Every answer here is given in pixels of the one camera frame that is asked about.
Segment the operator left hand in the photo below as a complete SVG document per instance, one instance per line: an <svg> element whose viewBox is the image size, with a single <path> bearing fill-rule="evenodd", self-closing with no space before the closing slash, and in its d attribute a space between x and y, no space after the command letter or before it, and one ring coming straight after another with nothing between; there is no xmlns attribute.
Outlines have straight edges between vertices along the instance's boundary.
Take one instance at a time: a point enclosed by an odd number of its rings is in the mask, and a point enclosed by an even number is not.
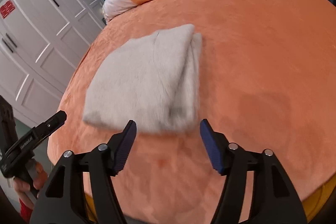
<svg viewBox="0 0 336 224"><path fill-rule="evenodd" d="M48 174L46 173L43 166L39 162L36 163L35 169L37 176L33 180L33 186L35 189L41 190L41 188L43 188L43 185L48 179ZM30 192L30 184L27 183L26 181L21 180L20 178L15 177L13 181L13 186L20 201L22 201L23 204L26 205L29 209L33 210L34 203L27 195L27 193Z"/></svg>

